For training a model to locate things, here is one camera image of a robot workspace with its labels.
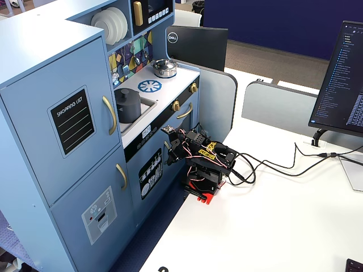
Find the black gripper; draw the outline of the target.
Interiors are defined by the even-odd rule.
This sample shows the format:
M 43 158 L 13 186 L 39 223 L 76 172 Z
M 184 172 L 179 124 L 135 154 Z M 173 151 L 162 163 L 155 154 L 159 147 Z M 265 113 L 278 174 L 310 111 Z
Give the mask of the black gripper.
M 185 141 L 186 132 L 184 129 L 170 130 L 168 137 L 171 144 L 171 148 L 168 150 L 167 165 L 170 166 L 179 161 L 179 158 L 185 158 L 189 156 L 189 153 L 185 150 L 183 142 Z

